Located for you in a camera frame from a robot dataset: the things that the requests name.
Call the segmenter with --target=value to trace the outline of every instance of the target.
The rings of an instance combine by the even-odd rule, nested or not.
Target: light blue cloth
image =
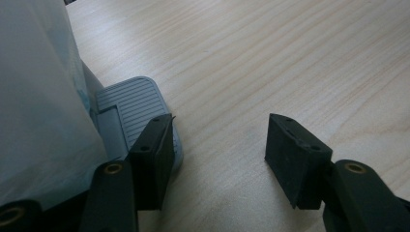
[[[107,160],[89,107],[63,1],[0,1],[0,205],[89,187]]]

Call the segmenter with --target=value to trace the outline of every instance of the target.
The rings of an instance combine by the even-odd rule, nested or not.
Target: black plastic jaw
[[[265,160],[293,208],[320,208],[319,180],[332,149],[295,120],[271,114]]]
[[[160,210],[175,159],[172,115],[152,119],[132,146],[127,160],[132,165],[136,210]]]

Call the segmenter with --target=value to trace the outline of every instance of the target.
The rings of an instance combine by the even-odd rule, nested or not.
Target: light wood surface
[[[264,161],[269,113],[333,161],[372,166],[410,200],[410,1],[78,0],[80,55],[104,86],[152,77],[185,159],[141,231],[324,231]]]

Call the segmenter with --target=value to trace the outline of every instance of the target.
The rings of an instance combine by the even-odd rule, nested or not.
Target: wood grain
[[[410,1],[78,0],[103,85],[158,83],[185,160],[141,231],[324,231],[264,161],[269,113],[295,118],[410,199]]]

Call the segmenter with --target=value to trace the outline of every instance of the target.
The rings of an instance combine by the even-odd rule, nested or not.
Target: gray ridged surface
[[[145,76],[109,86],[99,91],[96,98],[99,110],[97,116],[99,132],[102,134],[108,157],[111,159],[123,159],[148,122],[154,117],[169,113],[157,85]],[[118,118],[120,130],[115,129],[118,126],[114,125]],[[181,164],[183,156],[175,127],[173,134],[175,150],[173,170],[175,171]]]
[[[97,105],[100,112],[117,107],[128,150],[152,118],[169,113],[146,78],[129,79],[100,91]]]

